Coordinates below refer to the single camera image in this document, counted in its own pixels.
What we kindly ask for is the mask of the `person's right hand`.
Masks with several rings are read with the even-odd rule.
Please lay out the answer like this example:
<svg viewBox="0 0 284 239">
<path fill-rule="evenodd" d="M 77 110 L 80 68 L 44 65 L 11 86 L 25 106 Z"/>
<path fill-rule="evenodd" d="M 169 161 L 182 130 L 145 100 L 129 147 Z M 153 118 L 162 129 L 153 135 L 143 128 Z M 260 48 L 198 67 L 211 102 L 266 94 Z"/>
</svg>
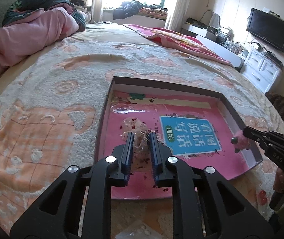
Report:
<svg viewBox="0 0 284 239">
<path fill-rule="evenodd" d="M 277 193 L 282 193 L 284 191 L 284 172 L 279 167 L 276 171 L 273 189 Z"/>
</svg>

